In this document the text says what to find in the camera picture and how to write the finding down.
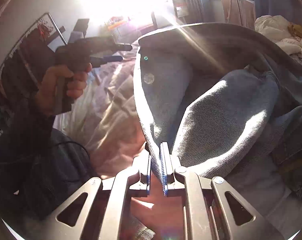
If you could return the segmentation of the person's left hand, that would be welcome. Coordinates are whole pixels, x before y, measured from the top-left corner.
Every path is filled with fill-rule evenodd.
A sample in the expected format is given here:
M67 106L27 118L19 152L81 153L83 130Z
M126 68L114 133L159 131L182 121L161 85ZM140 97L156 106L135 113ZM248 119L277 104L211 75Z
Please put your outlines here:
M35 95L35 102L40 112L47 116L54 113L56 85L59 77L71 78L67 83L67 96L72 99L78 99L86 88L88 73L92 70L91 63L84 65L82 72L72 72L66 65L56 65L48 68L42 83Z

